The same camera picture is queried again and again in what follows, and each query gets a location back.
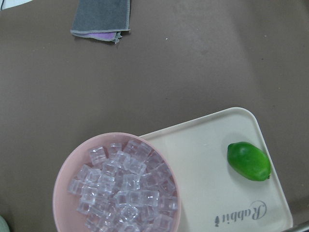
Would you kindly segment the cream rectangular serving tray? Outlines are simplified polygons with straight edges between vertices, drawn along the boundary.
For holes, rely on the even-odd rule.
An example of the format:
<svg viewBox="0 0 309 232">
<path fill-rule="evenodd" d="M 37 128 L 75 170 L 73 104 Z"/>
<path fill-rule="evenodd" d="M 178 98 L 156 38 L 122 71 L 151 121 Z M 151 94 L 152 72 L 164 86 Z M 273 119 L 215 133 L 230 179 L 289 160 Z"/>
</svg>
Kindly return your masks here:
<svg viewBox="0 0 309 232">
<path fill-rule="evenodd" d="M 174 172 L 181 199 L 181 232 L 281 232 L 293 217 L 275 170 L 250 181 L 227 162 L 231 143 L 249 142 L 267 152 L 255 116 L 233 107 L 158 130 L 143 139 Z"/>
</svg>

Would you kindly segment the grey folded cloth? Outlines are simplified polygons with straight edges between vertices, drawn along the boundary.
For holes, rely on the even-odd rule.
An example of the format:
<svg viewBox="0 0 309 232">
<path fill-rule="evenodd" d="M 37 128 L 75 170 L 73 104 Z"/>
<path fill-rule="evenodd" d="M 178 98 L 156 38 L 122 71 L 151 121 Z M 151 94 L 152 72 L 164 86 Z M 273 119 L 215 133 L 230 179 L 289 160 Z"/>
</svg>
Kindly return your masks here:
<svg viewBox="0 0 309 232">
<path fill-rule="evenodd" d="M 70 33 L 76 37 L 118 43 L 130 31 L 129 0 L 81 0 Z"/>
</svg>

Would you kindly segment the green lime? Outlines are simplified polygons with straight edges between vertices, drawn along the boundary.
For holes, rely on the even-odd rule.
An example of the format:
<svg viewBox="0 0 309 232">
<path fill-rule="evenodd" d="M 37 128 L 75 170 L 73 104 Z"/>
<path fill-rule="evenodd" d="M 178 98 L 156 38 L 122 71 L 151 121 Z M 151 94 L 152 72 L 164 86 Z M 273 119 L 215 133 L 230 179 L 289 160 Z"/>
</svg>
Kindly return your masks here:
<svg viewBox="0 0 309 232">
<path fill-rule="evenodd" d="M 227 147 L 227 161 L 237 173 L 251 181 L 270 178 L 270 159 L 261 149 L 248 142 L 230 144 Z"/>
</svg>

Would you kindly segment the metal ice scoop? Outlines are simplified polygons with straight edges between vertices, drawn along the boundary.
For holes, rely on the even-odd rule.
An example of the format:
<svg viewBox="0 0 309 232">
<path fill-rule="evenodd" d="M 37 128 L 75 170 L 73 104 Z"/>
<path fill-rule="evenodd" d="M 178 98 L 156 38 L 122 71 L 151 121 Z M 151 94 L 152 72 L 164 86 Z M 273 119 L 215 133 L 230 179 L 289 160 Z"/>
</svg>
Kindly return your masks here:
<svg viewBox="0 0 309 232">
<path fill-rule="evenodd" d="M 288 232 L 309 232 L 309 221 L 290 228 Z"/>
</svg>

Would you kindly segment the mint green bowl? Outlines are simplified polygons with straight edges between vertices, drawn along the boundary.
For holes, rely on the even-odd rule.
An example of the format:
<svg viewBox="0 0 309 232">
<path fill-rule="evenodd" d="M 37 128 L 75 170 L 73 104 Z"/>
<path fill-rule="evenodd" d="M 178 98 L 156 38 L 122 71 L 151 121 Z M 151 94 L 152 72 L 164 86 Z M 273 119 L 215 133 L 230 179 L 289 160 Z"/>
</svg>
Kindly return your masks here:
<svg viewBox="0 0 309 232">
<path fill-rule="evenodd" d="M 2 216 L 0 216 L 0 232 L 10 232 L 10 228 Z"/>
</svg>

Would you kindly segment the pink bowl of ice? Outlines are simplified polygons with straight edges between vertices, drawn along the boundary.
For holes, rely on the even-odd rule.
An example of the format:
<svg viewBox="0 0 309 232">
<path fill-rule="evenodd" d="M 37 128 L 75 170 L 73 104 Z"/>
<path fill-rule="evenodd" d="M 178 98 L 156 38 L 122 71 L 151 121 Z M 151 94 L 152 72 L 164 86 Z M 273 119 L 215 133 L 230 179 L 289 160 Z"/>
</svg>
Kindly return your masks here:
<svg viewBox="0 0 309 232">
<path fill-rule="evenodd" d="M 127 133 L 79 145 L 54 187 L 60 232 L 175 232 L 181 201 L 174 173 L 157 146 Z"/>
</svg>

